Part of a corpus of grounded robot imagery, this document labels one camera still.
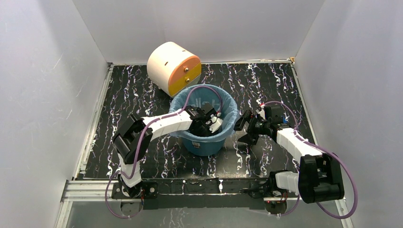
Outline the translucent blue plastic bag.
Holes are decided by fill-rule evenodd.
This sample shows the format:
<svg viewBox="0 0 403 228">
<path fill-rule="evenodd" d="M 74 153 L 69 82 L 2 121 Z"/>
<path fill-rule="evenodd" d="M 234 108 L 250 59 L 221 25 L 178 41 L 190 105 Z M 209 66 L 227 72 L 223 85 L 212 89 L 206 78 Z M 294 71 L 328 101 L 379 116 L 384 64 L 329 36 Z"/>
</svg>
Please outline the translucent blue plastic bag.
<svg viewBox="0 0 403 228">
<path fill-rule="evenodd" d="M 171 101 L 169 112 L 175 112 L 188 105 L 201 107 L 205 103 L 210 103 L 215 110 L 221 113 L 220 118 L 223 122 L 218 134 L 210 137 L 199 137 L 188 131 L 178 131 L 170 133 L 170 136 L 182 137 L 196 142 L 214 143 L 225 140 L 234 134 L 234 125 L 240 117 L 240 112 L 234 98 L 218 86 L 200 84 L 182 90 Z"/>
</svg>

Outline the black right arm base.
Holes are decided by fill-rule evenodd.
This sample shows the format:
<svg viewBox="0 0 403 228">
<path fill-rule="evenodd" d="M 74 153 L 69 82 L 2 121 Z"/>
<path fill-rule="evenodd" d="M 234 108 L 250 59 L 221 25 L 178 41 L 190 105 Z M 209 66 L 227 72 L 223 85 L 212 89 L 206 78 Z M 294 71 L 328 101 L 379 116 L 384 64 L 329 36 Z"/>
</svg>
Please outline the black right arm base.
<svg viewBox="0 0 403 228">
<path fill-rule="evenodd" d="M 263 199 L 265 209 L 270 215 L 285 216 L 292 213 L 299 205 L 299 196 L 294 206 L 288 208 L 288 190 L 278 188 L 271 179 L 263 182 L 251 182 L 247 188 L 239 190 L 241 194 L 247 194 L 253 199 Z"/>
</svg>

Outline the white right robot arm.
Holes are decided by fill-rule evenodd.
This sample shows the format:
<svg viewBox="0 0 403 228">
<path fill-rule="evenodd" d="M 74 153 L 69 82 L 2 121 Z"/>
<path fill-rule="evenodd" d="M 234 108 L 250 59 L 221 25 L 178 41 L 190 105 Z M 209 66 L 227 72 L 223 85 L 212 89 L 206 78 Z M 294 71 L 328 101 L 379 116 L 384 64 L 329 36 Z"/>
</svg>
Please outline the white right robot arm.
<svg viewBox="0 0 403 228">
<path fill-rule="evenodd" d="M 299 195 L 305 203 L 340 200 L 345 195 L 341 168 L 329 154 L 308 145 L 308 140 L 295 131 L 285 120 L 278 105 L 262 105 L 257 111 L 247 110 L 235 123 L 240 131 L 247 124 L 246 134 L 238 139 L 256 145 L 266 135 L 284 148 L 299 165 L 299 172 L 272 171 L 264 190 L 279 197 L 287 191 Z"/>
</svg>

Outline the teal plastic trash bin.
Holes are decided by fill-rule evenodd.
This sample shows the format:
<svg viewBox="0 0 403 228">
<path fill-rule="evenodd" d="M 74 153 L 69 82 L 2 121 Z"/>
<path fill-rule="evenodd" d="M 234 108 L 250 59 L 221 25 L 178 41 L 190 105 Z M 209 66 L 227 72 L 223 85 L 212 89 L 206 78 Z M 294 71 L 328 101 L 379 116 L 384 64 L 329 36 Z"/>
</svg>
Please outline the teal plastic trash bin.
<svg viewBox="0 0 403 228">
<path fill-rule="evenodd" d="M 224 146 L 225 139 L 219 142 L 197 142 L 182 138 L 182 142 L 184 147 L 190 153 L 201 157 L 207 157 L 218 154 Z"/>
</svg>

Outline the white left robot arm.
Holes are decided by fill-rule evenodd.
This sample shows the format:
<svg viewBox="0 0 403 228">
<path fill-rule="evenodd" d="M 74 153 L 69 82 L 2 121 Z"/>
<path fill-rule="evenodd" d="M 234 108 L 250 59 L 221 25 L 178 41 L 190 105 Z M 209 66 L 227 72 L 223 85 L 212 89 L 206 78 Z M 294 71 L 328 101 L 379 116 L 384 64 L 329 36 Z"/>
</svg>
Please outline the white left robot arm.
<svg viewBox="0 0 403 228">
<path fill-rule="evenodd" d="M 199 137 L 216 135 L 223 120 L 210 104 L 202 107 L 186 106 L 177 111 L 153 117 L 130 115 L 113 136 L 113 144 L 120 160 L 120 180 L 124 192 L 131 198 L 142 192 L 139 160 L 149 143 L 161 136 L 189 132 Z"/>
</svg>

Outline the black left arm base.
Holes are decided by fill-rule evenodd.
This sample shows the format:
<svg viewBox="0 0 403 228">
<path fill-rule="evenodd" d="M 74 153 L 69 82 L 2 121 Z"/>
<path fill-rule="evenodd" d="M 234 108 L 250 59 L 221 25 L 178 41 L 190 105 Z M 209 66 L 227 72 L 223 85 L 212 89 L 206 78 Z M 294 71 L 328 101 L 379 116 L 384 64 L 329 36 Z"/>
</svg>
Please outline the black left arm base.
<svg viewBox="0 0 403 228">
<path fill-rule="evenodd" d="M 111 198 L 121 200 L 123 216 L 133 215 L 144 208 L 145 200 L 153 200 L 158 196 L 158 183 L 153 181 L 140 181 L 134 187 L 128 187 L 121 177 L 113 184 Z"/>
</svg>

